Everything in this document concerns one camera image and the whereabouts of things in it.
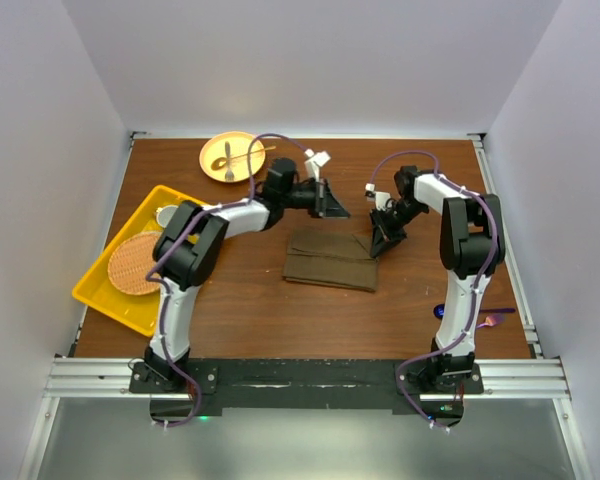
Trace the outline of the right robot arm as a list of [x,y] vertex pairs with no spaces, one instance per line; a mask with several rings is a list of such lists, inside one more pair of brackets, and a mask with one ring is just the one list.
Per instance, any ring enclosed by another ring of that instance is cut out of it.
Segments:
[[406,239],[405,227],[420,214],[441,215],[439,255],[447,271],[443,317],[431,351],[404,361],[396,380],[405,393],[449,392],[472,376],[475,330],[484,293],[506,255],[499,197],[480,195],[432,170],[404,166],[394,181],[399,197],[365,186],[370,212],[370,256],[377,258]]

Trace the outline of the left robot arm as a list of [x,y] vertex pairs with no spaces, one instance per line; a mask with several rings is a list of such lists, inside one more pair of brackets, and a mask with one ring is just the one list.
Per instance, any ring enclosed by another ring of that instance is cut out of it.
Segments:
[[308,178],[297,179],[296,163],[277,158],[264,182],[242,200],[213,206],[184,201],[157,241],[149,282],[160,285],[156,330],[144,353],[149,378],[165,392],[176,392],[192,379],[187,373],[189,329],[199,290],[213,273],[225,240],[266,231],[288,209],[305,210],[313,218],[348,218],[320,170],[324,152],[308,152]]

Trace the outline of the brown cloth napkin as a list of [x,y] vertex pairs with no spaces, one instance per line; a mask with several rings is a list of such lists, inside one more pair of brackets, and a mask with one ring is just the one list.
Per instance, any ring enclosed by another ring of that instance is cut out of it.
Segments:
[[364,235],[295,230],[282,276],[289,282],[375,292],[378,261],[369,255],[370,244]]

